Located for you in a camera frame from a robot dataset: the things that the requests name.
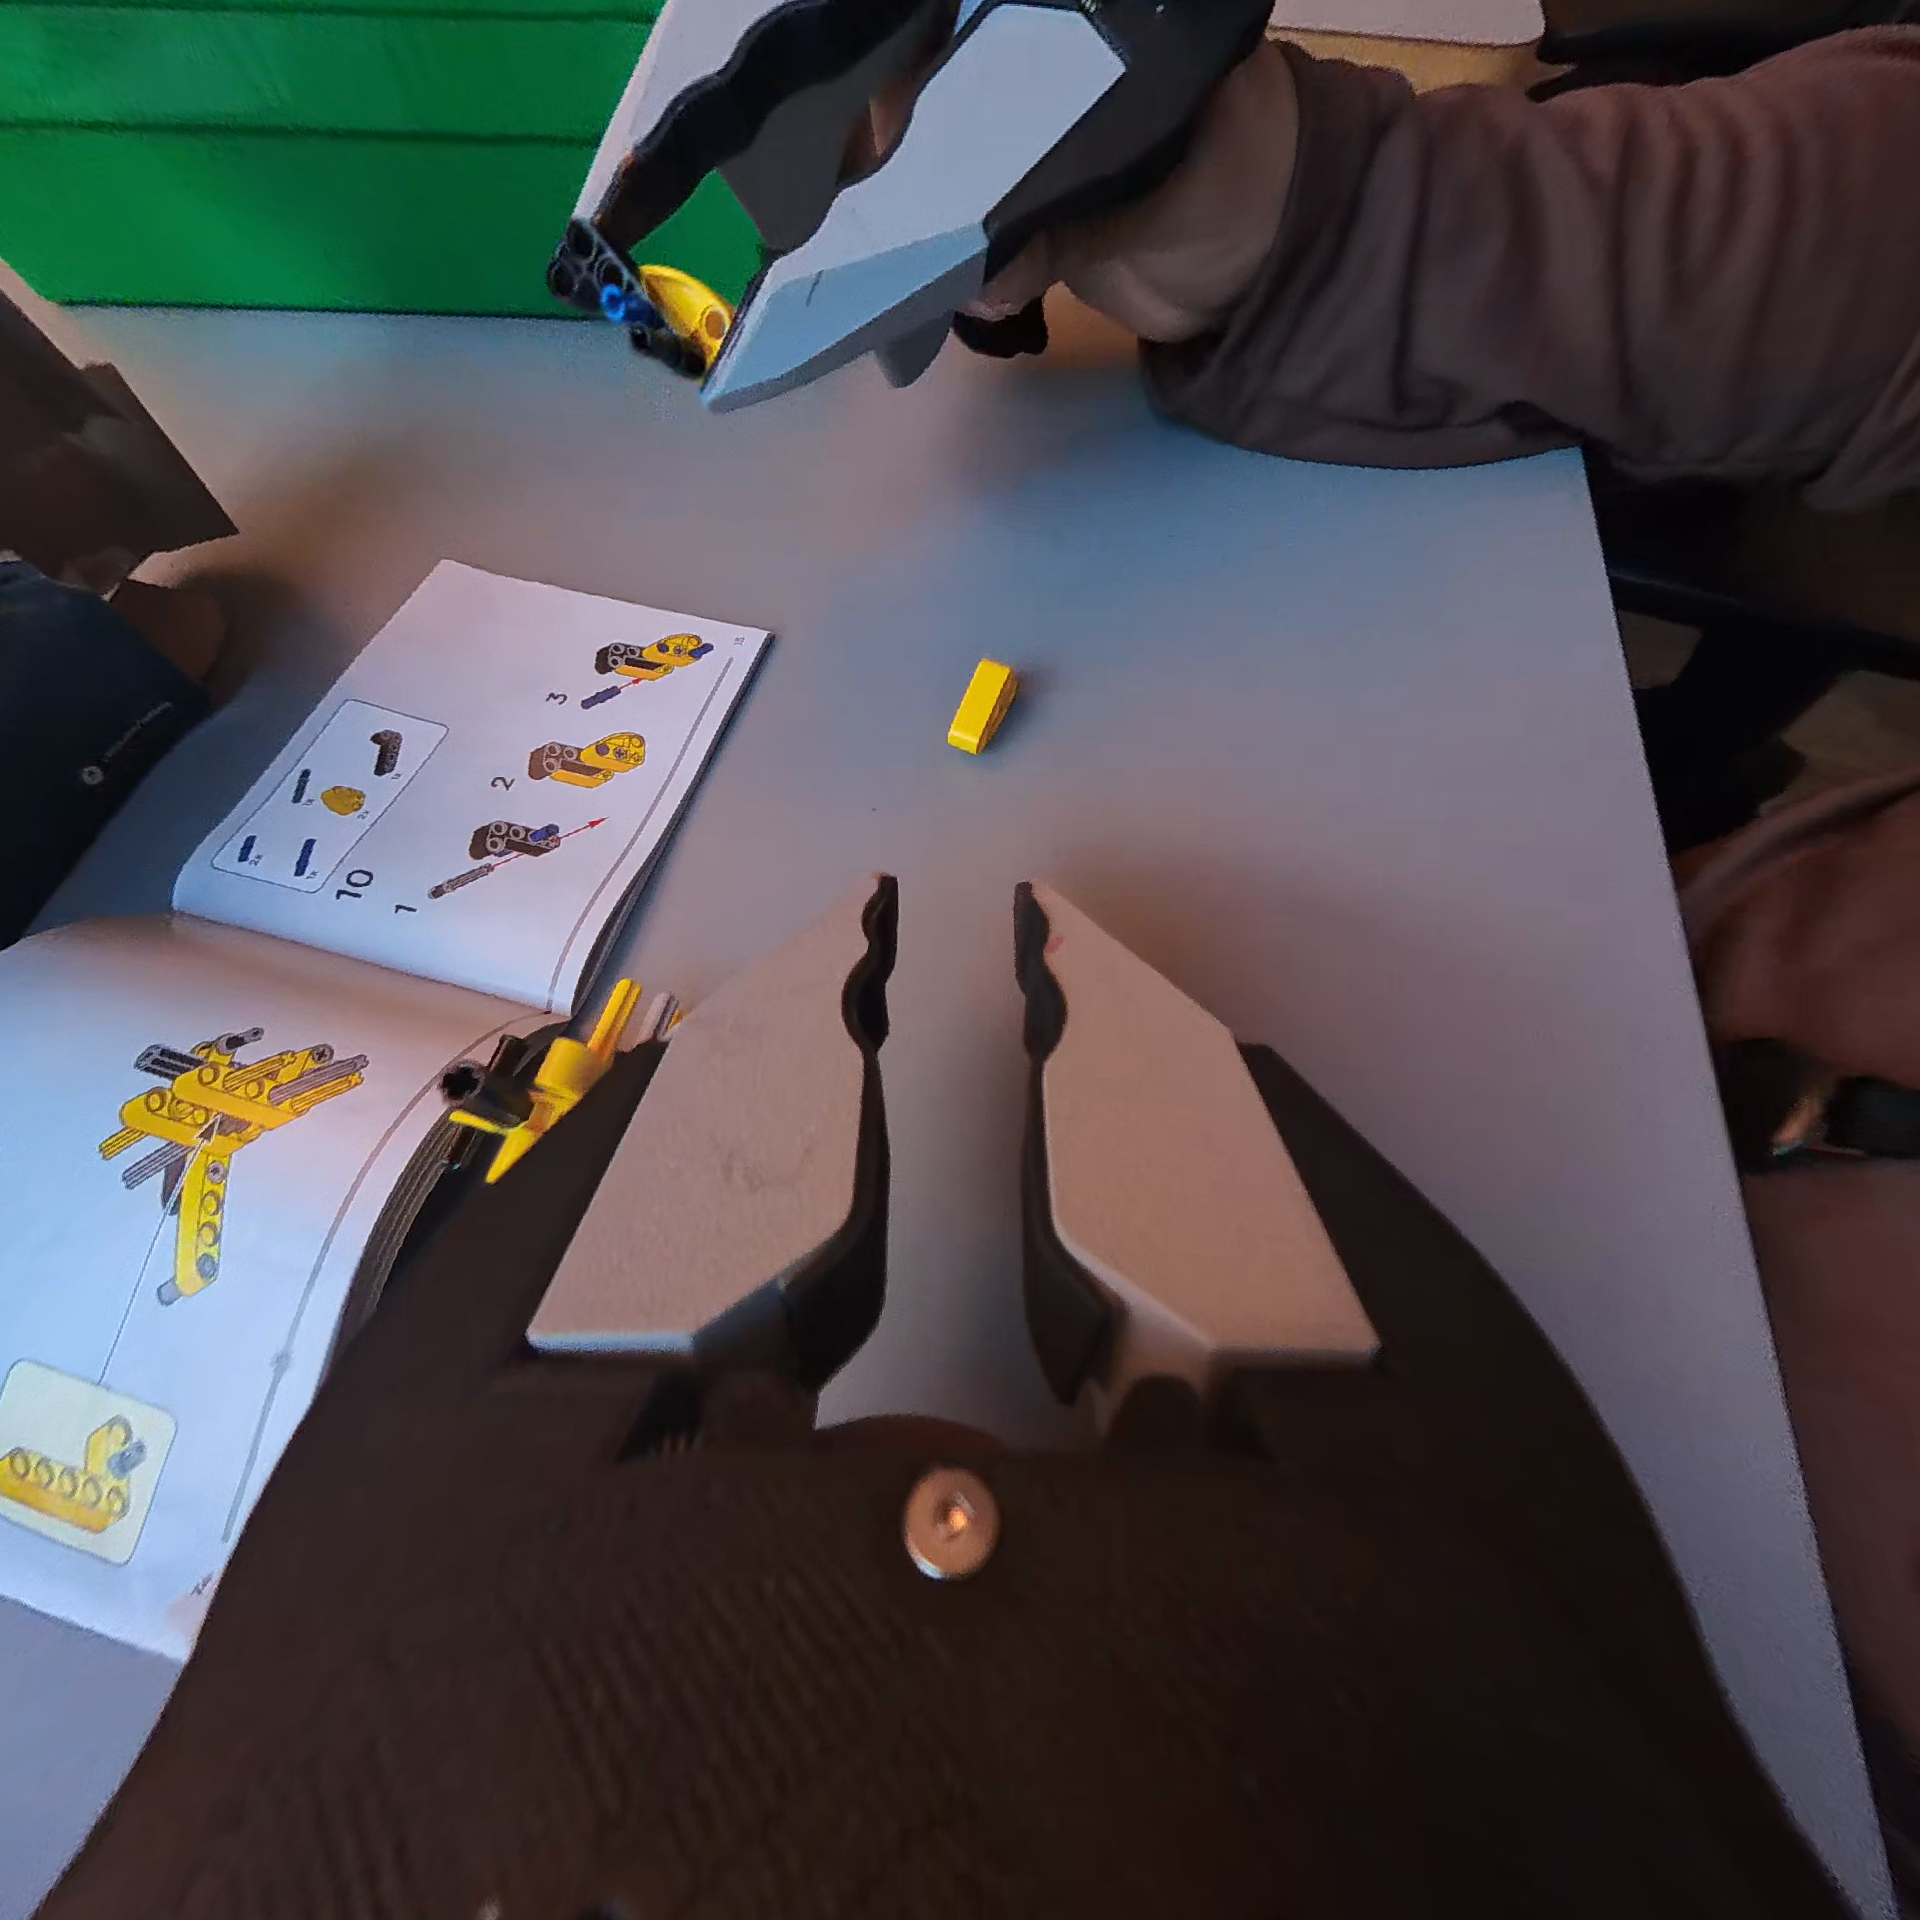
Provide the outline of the large yellow lego model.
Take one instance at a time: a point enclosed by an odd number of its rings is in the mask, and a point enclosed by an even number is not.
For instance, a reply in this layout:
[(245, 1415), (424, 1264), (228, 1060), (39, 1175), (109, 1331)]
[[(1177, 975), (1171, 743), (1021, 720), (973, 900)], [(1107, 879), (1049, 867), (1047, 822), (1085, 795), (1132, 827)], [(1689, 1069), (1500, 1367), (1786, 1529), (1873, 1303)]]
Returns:
[(683, 1015), (680, 993), (648, 996), (637, 981), (619, 977), (585, 1037), (557, 1032), (531, 1064), (501, 1049), (495, 1062), (448, 1068), (439, 1080), (448, 1121), (465, 1132), (465, 1145), (492, 1142), (490, 1157), (477, 1158), (484, 1181), (501, 1184), (584, 1103), (621, 1051), (667, 1040)]

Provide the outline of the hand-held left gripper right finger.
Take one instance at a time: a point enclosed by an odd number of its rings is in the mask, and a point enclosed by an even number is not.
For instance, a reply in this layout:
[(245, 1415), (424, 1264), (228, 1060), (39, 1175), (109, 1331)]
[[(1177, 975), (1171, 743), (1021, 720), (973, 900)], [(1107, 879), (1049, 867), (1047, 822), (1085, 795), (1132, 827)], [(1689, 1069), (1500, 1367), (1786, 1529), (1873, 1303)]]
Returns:
[(1379, 1331), (1233, 1030), (1051, 884), (1015, 889), (1025, 1320), (1055, 1398), (1357, 1369)]

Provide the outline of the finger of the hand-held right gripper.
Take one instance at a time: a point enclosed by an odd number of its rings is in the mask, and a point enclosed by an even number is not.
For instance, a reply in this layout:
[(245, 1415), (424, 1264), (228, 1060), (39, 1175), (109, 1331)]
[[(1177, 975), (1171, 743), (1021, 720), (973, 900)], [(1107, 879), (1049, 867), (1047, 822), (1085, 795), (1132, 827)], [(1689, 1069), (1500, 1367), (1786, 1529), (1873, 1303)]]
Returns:
[(709, 176), (759, 240), (816, 233), (871, 100), (953, 27), (944, 3), (667, 3), (593, 158), (573, 219), (636, 255)]
[(988, 216), (1122, 70), (1079, 7), (979, 8), (888, 160), (759, 276), (705, 381), (706, 412), (792, 392), (947, 325), (985, 281)]

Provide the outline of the green plastic bin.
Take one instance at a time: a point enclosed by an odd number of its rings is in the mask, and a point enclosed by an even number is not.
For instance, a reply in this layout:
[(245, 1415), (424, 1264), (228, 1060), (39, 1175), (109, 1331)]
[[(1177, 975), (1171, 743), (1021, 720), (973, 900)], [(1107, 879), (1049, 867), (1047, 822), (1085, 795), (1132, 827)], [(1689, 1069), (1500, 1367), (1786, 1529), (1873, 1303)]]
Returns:
[(555, 319), (658, 4), (3, 4), (3, 254), (57, 304)]

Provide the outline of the lego instruction booklet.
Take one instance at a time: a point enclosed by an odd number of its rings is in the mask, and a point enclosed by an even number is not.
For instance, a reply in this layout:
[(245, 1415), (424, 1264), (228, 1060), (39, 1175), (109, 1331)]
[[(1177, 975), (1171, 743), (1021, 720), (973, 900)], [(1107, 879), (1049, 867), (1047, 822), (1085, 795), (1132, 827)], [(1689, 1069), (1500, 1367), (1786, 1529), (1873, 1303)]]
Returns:
[(187, 1656), (443, 1076), (564, 1030), (772, 640), (445, 559), (162, 912), (4, 952), (4, 1601)]

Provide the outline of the person's right hand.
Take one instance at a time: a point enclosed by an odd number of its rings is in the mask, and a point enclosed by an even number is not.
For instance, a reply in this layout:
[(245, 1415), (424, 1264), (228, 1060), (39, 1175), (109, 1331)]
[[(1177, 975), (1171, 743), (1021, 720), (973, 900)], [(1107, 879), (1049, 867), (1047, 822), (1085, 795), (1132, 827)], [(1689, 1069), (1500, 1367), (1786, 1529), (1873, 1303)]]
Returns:
[(1216, 86), (1171, 174), (1125, 206), (1039, 233), (965, 307), (1011, 319), (1055, 286), (1146, 343), (1226, 319), (1280, 233), (1304, 136), (1292, 60), (1253, 51)]

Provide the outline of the person's right forearm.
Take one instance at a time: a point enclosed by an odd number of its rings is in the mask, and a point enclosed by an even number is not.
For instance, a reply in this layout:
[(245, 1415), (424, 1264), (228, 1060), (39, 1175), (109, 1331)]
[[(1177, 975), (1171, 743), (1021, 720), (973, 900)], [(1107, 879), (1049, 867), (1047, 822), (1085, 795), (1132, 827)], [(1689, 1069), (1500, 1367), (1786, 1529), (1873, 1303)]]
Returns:
[(1141, 349), (1165, 419), (1313, 464), (1587, 443), (1826, 511), (1916, 491), (1916, 27), (1547, 102), (1249, 65), (1299, 112), (1287, 201), (1226, 315)]

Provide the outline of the black and yellow lego assembly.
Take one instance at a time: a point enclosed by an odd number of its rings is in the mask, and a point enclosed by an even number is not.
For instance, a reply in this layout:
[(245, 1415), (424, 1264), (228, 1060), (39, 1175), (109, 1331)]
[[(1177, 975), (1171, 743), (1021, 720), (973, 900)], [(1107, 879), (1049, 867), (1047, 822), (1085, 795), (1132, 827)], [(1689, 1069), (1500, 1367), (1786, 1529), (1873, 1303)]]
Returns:
[(642, 356), (706, 380), (735, 325), (735, 307), (705, 281), (658, 262), (633, 262), (596, 225), (567, 222), (544, 284), (573, 310), (618, 326)]

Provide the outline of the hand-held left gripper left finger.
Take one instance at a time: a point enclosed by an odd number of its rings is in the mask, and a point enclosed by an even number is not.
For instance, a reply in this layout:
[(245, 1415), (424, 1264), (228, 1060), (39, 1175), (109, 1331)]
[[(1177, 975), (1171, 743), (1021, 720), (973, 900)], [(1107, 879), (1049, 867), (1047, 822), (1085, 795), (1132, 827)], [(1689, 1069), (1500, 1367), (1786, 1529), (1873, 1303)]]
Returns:
[(531, 1319), (538, 1353), (808, 1392), (849, 1365), (884, 1295), (897, 935), (899, 883), (873, 873), (676, 1025)]

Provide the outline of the black chair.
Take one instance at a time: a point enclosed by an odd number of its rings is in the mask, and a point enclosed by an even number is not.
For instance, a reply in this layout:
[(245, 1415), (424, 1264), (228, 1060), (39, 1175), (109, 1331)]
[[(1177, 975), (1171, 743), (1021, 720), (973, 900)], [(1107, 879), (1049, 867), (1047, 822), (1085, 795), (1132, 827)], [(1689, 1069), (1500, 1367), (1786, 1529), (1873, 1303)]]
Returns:
[(1837, 684), (1919, 684), (1916, 496), (1815, 511), (1779, 486), (1587, 475), (1621, 614), (1695, 633), (1634, 696), (1667, 847), (1687, 853), (1780, 798), (1805, 766), (1786, 733)]

